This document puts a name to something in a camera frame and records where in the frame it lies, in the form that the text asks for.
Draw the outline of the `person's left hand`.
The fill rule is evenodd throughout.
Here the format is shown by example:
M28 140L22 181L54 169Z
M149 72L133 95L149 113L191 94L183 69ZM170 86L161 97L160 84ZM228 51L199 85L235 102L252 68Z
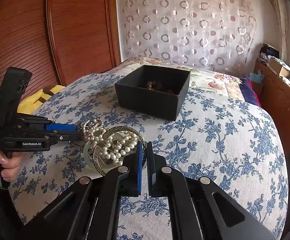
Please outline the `person's left hand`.
M1 172L1 176L5 181L15 181L21 169L21 162L24 156L23 152L14 152L11 158L5 156L0 151L0 164L4 168Z

